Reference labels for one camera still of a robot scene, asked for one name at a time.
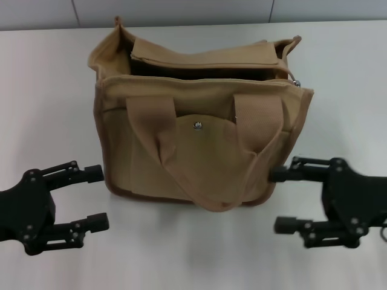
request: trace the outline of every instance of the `table surface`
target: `table surface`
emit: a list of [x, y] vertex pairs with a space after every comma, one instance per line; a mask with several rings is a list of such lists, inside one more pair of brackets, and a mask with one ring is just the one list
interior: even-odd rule
[[[315, 95], [291, 156], [342, 156], [360, 173], [384, 176], [386, 30], [387, 21], [131, 29], [185, 53], [301, 35], [289, 66]], [[86, 61], [110, 31], [0, 33], [0, 190], [31, 168], [102, 163]], [[1, 289], [386, 289], [387, 245], [376, 229], [356, 250], [306, 250], [297, 235], [273, 234], [278, 215], [324, 220], [319, 184], [280, 184], [265, 204], [227, 213], [130, 201], [102, 182], [53, 198], [57, 222], [105, 211], [110, 230], [87, 234], [80, 250], [34, 257], [19, 242], [1, 243]]]

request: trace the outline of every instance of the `bag flap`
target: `bag flap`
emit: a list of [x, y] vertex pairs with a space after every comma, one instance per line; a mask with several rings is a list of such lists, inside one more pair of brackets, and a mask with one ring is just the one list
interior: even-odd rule
[[278, 63], [272, 42], [258, 42], [243, 47], [183, 54], [136, 38], [131, 57], [170, 68], [254, 68]]

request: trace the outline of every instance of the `canvas bag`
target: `canvas bag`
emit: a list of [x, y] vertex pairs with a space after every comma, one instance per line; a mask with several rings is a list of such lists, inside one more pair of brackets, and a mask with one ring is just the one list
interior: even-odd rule
[[287, 67], [300, 40], [183, 54], [116, 18], [88, 60], [110, 191], [217, 212], [266, 201], [269, 170], [286, 161], [313, 95]]

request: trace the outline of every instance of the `bag opening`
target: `bag opening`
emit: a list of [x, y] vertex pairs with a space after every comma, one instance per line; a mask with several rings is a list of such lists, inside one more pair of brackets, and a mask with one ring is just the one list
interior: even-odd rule
[[117, 52], [125, 50], [130, 66], [130, 74], [147, 77], [170, 77], [181, 80], [199, 79], [241, 79], [265, 81], [278, 78], [284, 72], [276, 68], [171, 68], [145, 62], [133, 57], [135, 44], [120, 32], [120, 44]]

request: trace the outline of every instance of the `metal snap button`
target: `metal snap button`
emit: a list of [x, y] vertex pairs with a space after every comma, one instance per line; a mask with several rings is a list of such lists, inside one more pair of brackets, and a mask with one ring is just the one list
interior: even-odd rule
[[195, 124], [193, 124], [193, 128], [195, 130], [201, 130], [203, 128], [203, 125], [200, 122], [196, 122]]

